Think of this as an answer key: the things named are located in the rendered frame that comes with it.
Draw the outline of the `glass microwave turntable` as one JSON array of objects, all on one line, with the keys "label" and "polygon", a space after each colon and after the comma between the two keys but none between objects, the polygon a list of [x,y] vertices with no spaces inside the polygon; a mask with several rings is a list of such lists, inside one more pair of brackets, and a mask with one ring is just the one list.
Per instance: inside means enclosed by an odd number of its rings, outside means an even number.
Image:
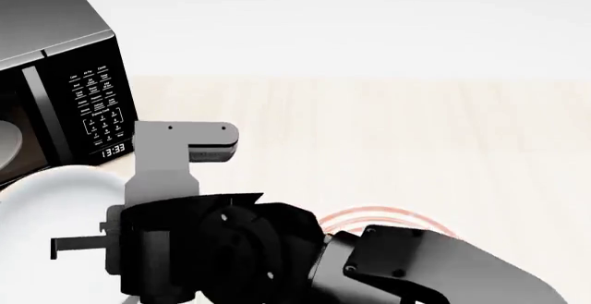
[{"label": "glass microwave turntable", "polygon": [[0,120],[0,183],[14,178],[20,171],[23,134],[15,124]]}]

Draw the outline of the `white plate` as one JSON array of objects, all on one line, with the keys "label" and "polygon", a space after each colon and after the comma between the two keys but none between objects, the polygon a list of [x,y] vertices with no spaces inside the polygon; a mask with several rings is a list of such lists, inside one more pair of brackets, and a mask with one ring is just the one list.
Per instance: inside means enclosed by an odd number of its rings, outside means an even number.
[{"label": "white plate", "polygon": [[135,304],[104,269],[101,249],[50,258],[54,237],[101,234],[125,180],[95,167],[66,166],[20,179],[0,192],[0,304]]}]

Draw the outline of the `black microwave oven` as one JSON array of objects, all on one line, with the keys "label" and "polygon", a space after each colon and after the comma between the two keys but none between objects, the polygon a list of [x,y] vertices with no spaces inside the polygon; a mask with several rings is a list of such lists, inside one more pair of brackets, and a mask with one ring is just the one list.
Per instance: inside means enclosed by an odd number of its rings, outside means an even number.
[{"label": "black microwave oven", "polygon": [[87,0],[0,0],[0,120],[25,176],[133,151],[138,114],[115,33]]}]

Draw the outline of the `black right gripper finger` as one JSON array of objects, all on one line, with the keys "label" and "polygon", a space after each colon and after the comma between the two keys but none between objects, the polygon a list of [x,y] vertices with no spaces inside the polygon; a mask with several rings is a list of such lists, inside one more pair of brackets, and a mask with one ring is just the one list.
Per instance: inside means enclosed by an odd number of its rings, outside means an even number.
[{"label": "black right gripper finger", "polygon": [[56,260],[57,253],[65,250],[105,249],[108,237],[59,237],[50,240],[50,259]]}]

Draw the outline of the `white bowl with red rings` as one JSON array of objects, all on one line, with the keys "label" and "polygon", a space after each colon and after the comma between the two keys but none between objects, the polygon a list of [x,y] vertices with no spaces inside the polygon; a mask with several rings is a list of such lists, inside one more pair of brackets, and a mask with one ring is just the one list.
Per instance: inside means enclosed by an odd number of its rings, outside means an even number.
[{"label": "white bowl with red rings", "polygon": [[329,214],[319,219],[326,234],[347,231],[360,235],[369,225],[387,225],[435,231],[448,237],[459,238],[446,226],[422,214],[388,206],[360,206]]}]

